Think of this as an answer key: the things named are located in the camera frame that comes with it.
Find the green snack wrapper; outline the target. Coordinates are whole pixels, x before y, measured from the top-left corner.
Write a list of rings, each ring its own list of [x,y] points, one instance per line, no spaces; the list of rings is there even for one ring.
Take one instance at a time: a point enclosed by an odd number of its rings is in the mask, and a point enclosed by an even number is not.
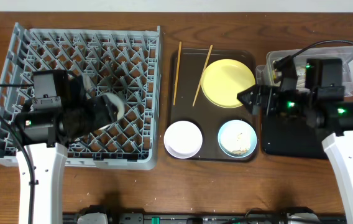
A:
[[[274,71],[274,70],[272,70],[272,77],[273,77],[273,79],[276,79],[276,78],[277,78],[277,73],[276,73],[276,71]]]

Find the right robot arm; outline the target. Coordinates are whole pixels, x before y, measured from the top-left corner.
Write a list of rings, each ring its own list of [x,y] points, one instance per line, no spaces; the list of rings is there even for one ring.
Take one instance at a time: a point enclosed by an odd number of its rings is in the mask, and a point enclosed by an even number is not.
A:
[[[309,58],[306,61],[305,87],[296,88],[297,73],[291,57],[275,62],[282,73],[280,86],[255,84],[237,94],[251,114],[302,119],[321,135],[323,151],[336,176],[346,220],[353,223],[353,102],[344,101],[342,60]]]

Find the white cup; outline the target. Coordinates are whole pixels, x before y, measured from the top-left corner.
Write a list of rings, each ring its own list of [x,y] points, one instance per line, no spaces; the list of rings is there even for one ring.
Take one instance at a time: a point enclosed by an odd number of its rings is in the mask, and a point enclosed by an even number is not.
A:
[[[101,104],[99,130],[104,130],[124,117],[125,106],[124,102],[113,93],[105,93],[99,99]]]

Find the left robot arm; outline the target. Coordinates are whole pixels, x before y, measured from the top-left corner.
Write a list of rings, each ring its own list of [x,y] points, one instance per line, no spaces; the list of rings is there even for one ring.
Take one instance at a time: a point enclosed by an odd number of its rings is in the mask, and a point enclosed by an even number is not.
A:
[[[63,176],[74,139],[104,130],[125,113],[124,102],[105,93],[67,106],[19,113],[22,149],[17,152],[20,196],[19,223],[61,223]]]

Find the light blue bowl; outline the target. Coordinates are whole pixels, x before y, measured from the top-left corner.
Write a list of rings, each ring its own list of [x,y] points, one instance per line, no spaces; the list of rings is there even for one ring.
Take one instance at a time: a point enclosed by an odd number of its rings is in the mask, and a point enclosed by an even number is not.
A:
[[[230,120],[218,131],[218,144],[229,157],[245,159],[251,156],[257,147],[255,129],[243,120]]]

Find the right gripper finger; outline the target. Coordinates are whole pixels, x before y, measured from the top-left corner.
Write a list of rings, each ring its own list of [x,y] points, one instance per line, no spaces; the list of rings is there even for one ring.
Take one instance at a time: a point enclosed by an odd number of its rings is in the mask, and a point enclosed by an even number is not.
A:
[[[244,98],[252,99],[252,98],[255,98],[256,95],[257,95],[257,85],[252,85],[248,89],[238,93],[237,98],[238,99],[244,99]]]
[[[246,110],[251,113],[253,111],[253,96],[252,95],[239,95],[238,100],[244,105]]]

